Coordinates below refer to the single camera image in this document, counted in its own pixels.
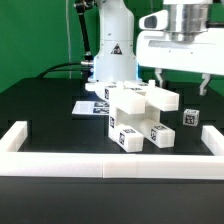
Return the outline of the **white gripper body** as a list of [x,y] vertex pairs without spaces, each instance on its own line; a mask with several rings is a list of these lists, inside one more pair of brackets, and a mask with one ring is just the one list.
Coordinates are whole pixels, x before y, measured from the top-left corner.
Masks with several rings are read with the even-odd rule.
[[224,75],[224,28],[207,9],[163,9],[139,20],[140,66]]

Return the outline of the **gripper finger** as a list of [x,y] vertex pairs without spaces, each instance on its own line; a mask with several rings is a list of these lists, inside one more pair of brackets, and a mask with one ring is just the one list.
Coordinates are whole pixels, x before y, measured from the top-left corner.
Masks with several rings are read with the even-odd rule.
[[165,79],[165,75],[163,73],[163,70],[161,68],[155,69],[155,76],[158,80],[158,84],[160,88],[166,88],[167,87],[167,80]]
[[205,96],[207,94],[207,86],[211,81],[211,75],[207,73],[202,74],[202,83],[199,86],[199,94]]

